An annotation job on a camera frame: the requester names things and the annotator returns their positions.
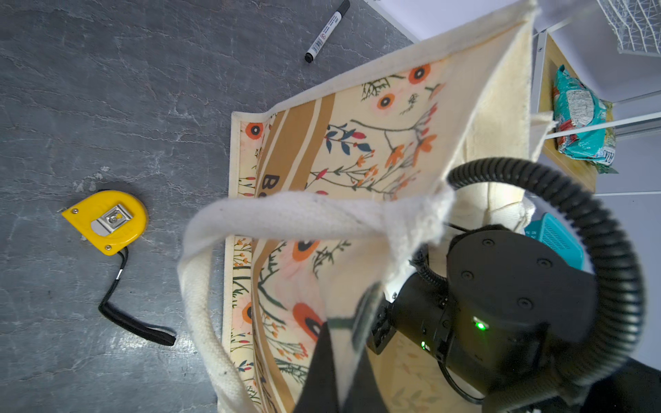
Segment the teal basket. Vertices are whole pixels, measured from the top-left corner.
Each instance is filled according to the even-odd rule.
[[[569,266],[583,269],[583,248],[564,225],[550,213],[525,228],[525,235],[549,246],[563,257]]]

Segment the marker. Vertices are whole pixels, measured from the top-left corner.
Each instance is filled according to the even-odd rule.
[[[335,26],[337,26],[340,20],[342,20],[342,17],[349,9],[349,6],[351,6],[349,0],[344,0],[337,11],[333,13],[329,22],[326,24],[326,27],[324,27],[324,30],[319,33],[315,42],[312,43],[312,46],[310,46],[310,48],[307,50],[307,53],[305,54],[305,61],[307,63],[312,63],[315,57],[317,57],[317,53],[319,53],[321,46],[326,43],[326,40],[328,40],[329,36],[333,32],[333,29],[335,29]]]

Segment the tote bag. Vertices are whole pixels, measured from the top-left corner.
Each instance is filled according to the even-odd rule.
[[[342,402],[375,305],[410,275],[421,243],[444,247],[444,220],[527,225],[522,190],[478,184],[455,200],[445,178],[473,159],[539,155],[552,121],[529,115],[533,12],[520,1],[266,113],[232,113],[229,199],[191,221],[178,269],[219,411],[292,412],[324,322]],[[217,335],[207,304],[222,240]],[[444,274],[442,258],[432,267]],[[370,361],[390,411],[477,408],[399,334]]]

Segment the white wire basket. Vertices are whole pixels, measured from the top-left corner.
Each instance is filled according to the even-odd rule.
[[[617,35],[617,51],[661,57],[661,0],[597,0]]]

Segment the yellow tape measure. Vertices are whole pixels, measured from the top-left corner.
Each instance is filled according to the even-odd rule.
[[[62,213],[74,228],[105,255],[115,255],[135,241],[149,216],[136,197],[120,191],[101,191]]]

